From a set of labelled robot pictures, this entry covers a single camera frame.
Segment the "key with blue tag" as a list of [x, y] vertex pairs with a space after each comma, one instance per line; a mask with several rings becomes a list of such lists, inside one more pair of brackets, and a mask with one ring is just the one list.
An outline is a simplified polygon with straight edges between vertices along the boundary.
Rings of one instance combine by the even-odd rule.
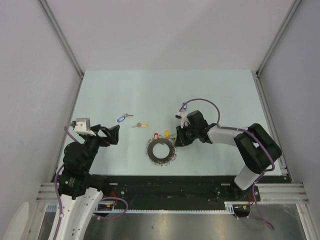
[[179, 112], [186, 112], [187, 111], [187, 103], [186, 102], [183, 102], [180, 109], [179, 109]]
[[117, 119], [117, 122], [118, 122], [118, 123], [121, 123], [121, 122], [123, 122], [126, 118], [128, 118], [128, 117], [133, 117], [133, 116], [134, 116], [134, 115], [132, 115], [132, 114], [125, 113], [125, 114], [123, 114], [120, 118]]

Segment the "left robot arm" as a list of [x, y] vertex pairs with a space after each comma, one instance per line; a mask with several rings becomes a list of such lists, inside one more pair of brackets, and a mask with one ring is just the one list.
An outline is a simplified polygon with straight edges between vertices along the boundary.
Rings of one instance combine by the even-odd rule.
[[120, 126], [91, 126], [89, 119], [78, 118], [67, 124], [84, 142], [77, 139], [64, 149], [63, 164], [54, 176], [57, 210], [50, 240], [82, 240], [100, 200], [110, 196], [108, 178], [90, 174], [99, 148], [117, 145]]

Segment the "yellow key tag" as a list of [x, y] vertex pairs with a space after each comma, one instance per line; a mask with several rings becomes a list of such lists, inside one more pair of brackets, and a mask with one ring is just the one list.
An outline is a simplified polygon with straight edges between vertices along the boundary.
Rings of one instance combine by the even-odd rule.
[[170, 133], [169, 133], [168, 130], [165, 130], [165, 131], [164, 131], [164, 137], [165, 137], [166, 139], [168, 139], [168, 138], [170, 137]]

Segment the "key with yellow tag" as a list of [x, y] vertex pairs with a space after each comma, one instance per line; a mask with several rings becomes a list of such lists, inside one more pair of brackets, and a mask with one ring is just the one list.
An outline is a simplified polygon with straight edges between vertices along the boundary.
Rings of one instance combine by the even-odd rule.
[[148, 127], [149, 125], [147, 123], [140, 123], [140, 122], [132, 126], [132, 128], [148, 128]]

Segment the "white rounded object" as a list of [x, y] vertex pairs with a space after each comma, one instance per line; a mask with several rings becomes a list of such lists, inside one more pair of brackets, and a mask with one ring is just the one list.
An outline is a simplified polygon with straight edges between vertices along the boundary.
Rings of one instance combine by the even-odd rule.
[[22, 240], [31, 216], [31, 203], [24, 201], [12, 208], [12, 215], [4, 234], [4, 240]]

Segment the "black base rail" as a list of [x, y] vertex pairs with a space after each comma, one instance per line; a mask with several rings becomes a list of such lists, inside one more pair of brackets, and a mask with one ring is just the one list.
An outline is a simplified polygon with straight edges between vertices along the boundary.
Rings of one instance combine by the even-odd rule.
[[222, 210], [225, 202], [261, 200], [262, 186], [241, 190], [234, 176], [107, 176], [117, 210]]

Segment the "left aluminium frame post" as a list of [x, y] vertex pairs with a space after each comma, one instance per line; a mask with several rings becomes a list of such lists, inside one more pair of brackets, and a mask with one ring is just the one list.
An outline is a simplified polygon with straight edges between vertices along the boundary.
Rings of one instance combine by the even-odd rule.
[[74, 68], [79, 78], [82, 80], [84, 77], [84, 71], [82, 70], [79, 62], [77, 61], [76, 56], [70, 44], [68, 43], [68, 40], [65, 37], [65, 34], [63, 33], [60, 27], [60, 24], [58, 23], [53, 11], [51, 10], [51, 7], [49, 6], [46, 0], [37, 0], [36, 2], [38, 3], [40, 9], [42, 10], [47, 22], [49, 23], [52, 31], [54, 32], [69, 62], [71, 63], [72, 67]]

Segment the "aluminium frame post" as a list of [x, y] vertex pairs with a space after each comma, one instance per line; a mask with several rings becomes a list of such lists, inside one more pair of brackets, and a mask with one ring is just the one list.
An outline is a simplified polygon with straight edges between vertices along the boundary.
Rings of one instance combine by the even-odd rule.
[[60, 27], [60, 24], [58, 23], [53, 11], [51, 10], [51, 7], [49, 6], [46, 0], [37, 0], [36, 2], [38, 3], [40, 9], [42, 10], [47, 22], [49, 23], [52, 31], [54, 32], [69, 62], [71, 63], [72, 67], [74, 68], [79, 78], [82, 80], [84, 77], [84, 71], [82, 70], [79, 62], [77, 61], [76, 56], [70, 44], [68, 43], [68, 40], [65, 37], [65, 34], [63, 33]]
[[286, 13], [280, 27], [278, 28], [269, 48], [267, 49], [266, 54], [264, 55], [261, 63], [259, 64], [257, 70], [255, 71], [255, 75], [260, 78], [261, 74], [263, 73], [264, 69], [266, 68], [268, 62], [272, 58], [274, 52], [276, 51], [278, 45], [280, 44], [282, 38], [284, 37], [287, 29], [289, 28], [292, 20], [294, 19], [296, 13], [298, 12], [299, 8], [301, 7], [304, 0], [294, 0]]

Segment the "right aluminium frame post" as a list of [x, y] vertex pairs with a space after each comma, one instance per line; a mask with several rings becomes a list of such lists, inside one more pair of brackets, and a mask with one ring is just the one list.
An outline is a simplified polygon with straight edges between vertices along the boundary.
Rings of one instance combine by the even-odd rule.
[[259, 64], [257, 70], [255, 71], [255, 75], [260, 78], [261, 74], [263, 73], [264, 69], [266, 68], [268, 62], [272, 58], [274, 52], [276, 51], [278, 45], [280, 44], [282, 38], [284, 37], [287, 29], [289, 28], [292, 20], [294, 19], [296, 13], [298, 12], [299, 8], [301, 7], [304, 0], [294, 0], [286, 13], [280, 27], [278, 28], [269, 48], [267, 49], [266, 54], [264, 55], [261, 63]]

